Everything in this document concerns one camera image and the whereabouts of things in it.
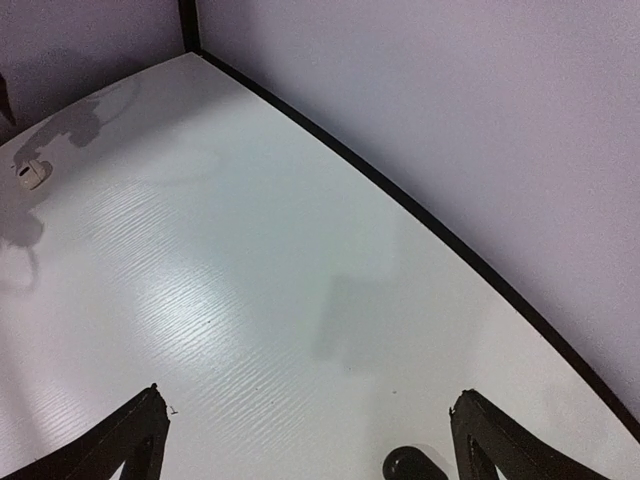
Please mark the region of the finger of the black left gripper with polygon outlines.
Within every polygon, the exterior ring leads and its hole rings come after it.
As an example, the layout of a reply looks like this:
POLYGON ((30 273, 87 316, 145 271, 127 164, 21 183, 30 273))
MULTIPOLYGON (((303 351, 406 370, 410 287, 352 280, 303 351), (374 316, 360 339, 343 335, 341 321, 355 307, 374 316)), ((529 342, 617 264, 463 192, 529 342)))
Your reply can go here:
POLYGON ((0 75, 0 112, 10 125, 15 124, 15 117, 8 95, 7 82, 3 75, 0 75))

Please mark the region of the black earbud charging case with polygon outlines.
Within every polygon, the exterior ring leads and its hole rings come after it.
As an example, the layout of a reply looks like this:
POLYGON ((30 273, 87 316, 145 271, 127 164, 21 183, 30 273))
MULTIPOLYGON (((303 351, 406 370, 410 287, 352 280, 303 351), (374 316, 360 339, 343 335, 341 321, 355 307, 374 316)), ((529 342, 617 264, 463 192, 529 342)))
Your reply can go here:
POLYGON ((393 449, 382 465, 385 480, 447 480, 441 470, 426 454, 414 446, 393 449))

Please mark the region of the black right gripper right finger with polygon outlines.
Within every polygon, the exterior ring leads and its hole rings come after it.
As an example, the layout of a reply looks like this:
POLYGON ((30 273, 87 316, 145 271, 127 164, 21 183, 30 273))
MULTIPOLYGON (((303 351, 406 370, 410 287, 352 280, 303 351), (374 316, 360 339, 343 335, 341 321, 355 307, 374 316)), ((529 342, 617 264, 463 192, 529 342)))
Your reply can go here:
POLYGON ((547 445, 476 390, 449 410, 461 479, 598 479, 600 474, 547 445))

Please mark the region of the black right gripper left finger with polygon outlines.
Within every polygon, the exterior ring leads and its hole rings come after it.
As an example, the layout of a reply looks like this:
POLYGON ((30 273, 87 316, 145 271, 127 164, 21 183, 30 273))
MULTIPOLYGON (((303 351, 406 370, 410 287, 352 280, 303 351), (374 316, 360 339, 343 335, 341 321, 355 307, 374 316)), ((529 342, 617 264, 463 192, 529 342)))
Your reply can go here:
POLYGON ((167 404, 152 384, 74 441, 6 477, 158 479, 169 426, 167 404))

